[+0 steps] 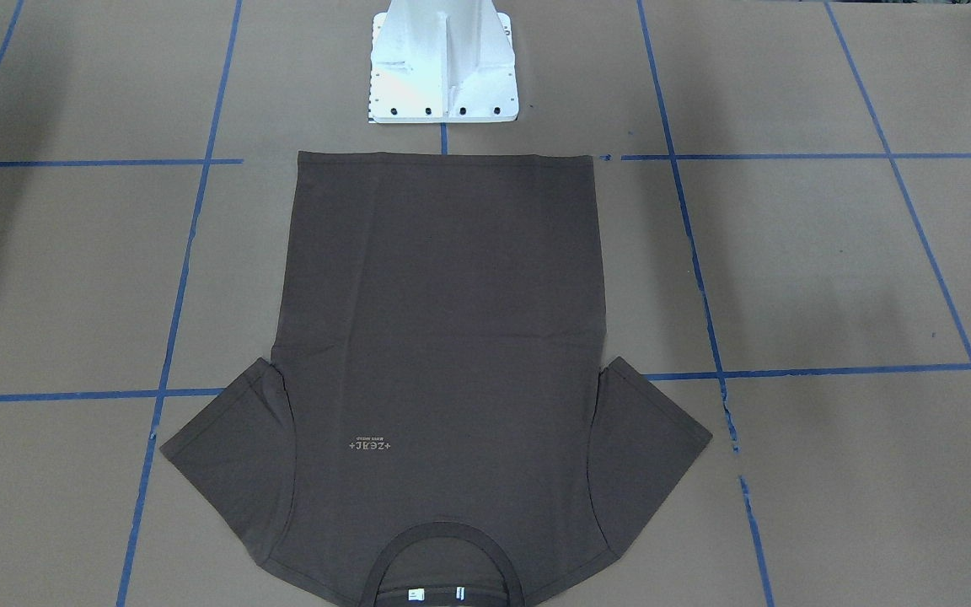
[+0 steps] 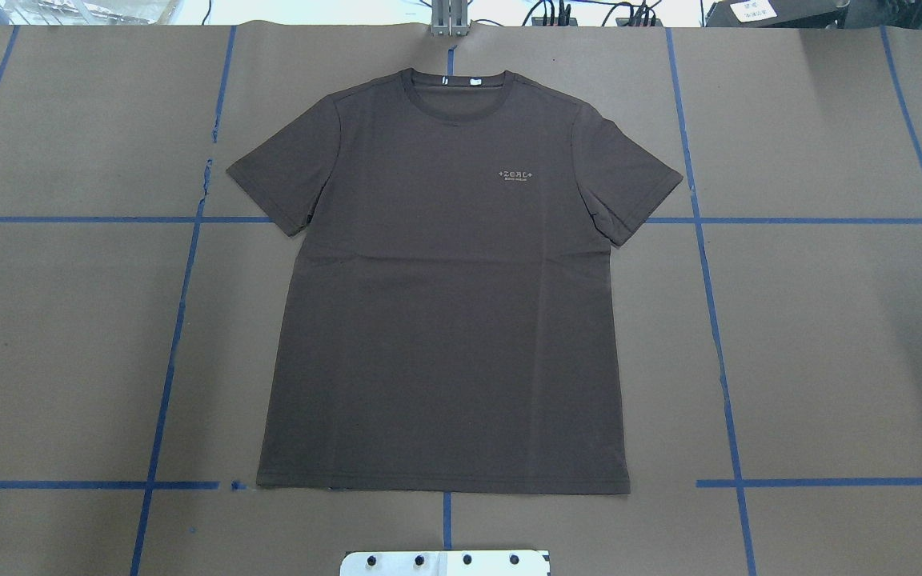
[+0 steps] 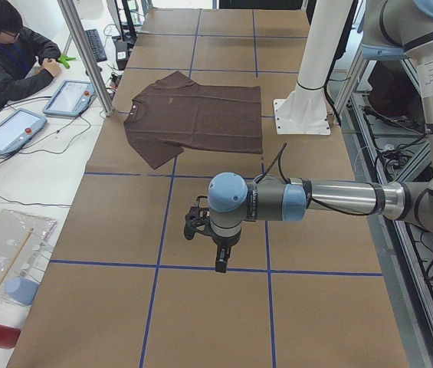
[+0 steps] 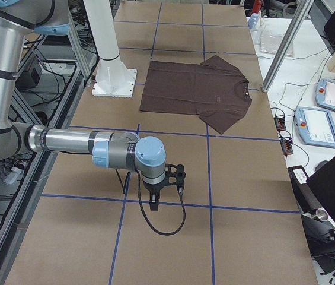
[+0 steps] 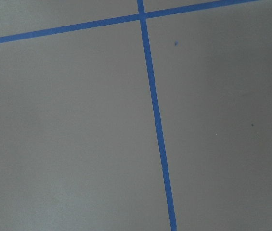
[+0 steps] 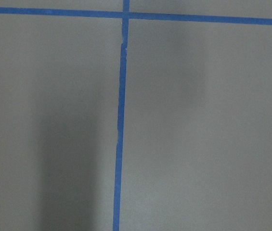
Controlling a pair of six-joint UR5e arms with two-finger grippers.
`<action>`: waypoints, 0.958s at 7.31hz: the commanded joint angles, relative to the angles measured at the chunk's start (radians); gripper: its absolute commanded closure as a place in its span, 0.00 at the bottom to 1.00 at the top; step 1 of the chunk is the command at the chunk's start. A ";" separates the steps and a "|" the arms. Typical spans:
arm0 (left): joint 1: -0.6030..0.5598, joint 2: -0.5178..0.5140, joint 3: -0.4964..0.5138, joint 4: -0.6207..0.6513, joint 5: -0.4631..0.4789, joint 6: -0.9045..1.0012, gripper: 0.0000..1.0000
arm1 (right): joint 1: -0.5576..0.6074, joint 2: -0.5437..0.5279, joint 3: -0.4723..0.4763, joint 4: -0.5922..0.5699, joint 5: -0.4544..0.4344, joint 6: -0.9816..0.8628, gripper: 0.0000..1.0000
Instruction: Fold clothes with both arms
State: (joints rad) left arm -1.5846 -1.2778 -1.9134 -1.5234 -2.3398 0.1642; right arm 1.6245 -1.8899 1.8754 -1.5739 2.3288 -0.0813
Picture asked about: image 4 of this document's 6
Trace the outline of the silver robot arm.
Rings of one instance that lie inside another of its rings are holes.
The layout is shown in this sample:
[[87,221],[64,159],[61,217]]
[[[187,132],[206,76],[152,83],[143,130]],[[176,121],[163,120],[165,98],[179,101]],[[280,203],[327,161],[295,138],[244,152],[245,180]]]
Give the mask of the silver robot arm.
[[133,132],[78,132],[13,123],[8,112],[18,69],[30,33],[61,34],[70,30],[67,1],[0,1],[0,160],[26,151],[90,154],[95,165],[136,172],[139,186],[149,191],[152,210],[168,185],[162,141]]

